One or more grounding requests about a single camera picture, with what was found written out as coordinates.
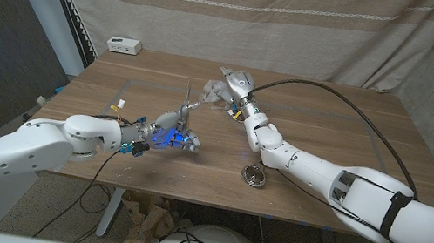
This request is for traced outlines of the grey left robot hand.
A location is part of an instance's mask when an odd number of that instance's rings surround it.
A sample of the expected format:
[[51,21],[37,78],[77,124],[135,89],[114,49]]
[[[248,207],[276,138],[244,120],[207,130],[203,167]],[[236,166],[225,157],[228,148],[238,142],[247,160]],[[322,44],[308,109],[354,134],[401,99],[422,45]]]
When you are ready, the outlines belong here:
[[177,111],[161,114],[152,123],[140,118],[133,124],[122,125],[120,152],[138,156],[152,149],[166,149],[171,146],[196,153],[200,141],[188,124],[189,112],[194,111],[200,103],[185,102]]

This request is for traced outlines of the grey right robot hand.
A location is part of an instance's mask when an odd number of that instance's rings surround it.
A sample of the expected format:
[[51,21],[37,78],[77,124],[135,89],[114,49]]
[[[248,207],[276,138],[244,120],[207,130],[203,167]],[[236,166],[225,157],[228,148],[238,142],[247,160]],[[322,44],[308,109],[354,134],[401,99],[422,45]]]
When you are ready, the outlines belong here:
[[236,108],[243,119],[255,116],[256,125],[266,125],[267,116],[262,113],[250,96],[255,88],[255,82],[250,73],[246,71],[233,71],[225,67],[220,68],[228,90],[228,103]]

